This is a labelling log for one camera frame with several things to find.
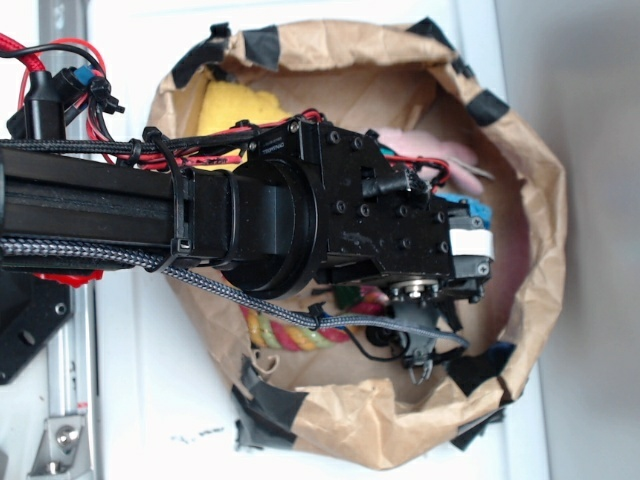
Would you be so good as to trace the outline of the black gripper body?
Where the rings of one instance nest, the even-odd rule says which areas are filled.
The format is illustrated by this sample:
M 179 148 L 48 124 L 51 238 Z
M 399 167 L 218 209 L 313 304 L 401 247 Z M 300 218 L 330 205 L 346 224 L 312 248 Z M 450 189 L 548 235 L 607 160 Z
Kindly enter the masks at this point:
M 390 163 L 371 137 L 293 120 L 252 140 L 247 174 L 267 195 L 266 230 L 279 243 L 276 265 L 250 268 L 252 295 L 282 299 L 316 281 L 415 284 L 471 303 L 484 296 L 491 232 L 467 204 Z

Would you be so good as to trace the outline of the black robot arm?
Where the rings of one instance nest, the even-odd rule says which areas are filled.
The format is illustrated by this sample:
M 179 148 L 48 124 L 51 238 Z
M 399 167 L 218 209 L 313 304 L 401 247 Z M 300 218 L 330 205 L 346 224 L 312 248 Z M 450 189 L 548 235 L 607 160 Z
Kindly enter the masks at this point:
M 240 143 L 248 158 L 233 171 L 165 173 L 71 158 L 43 142 L 12 144 L 1 152 L 1 236 L 211 267 L 266 300 L 313 281 L 482 295 L 495 257 L 484 221 L 386 159 L 371 137 L 295 118 L 245 131 Z

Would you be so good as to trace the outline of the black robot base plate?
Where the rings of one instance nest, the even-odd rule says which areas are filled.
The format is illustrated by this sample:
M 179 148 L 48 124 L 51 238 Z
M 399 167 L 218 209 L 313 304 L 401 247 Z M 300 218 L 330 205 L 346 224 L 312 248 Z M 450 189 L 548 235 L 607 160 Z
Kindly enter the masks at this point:
M 2 386 L 17 378 L 72 313 L 70 287 L 1 272 Z

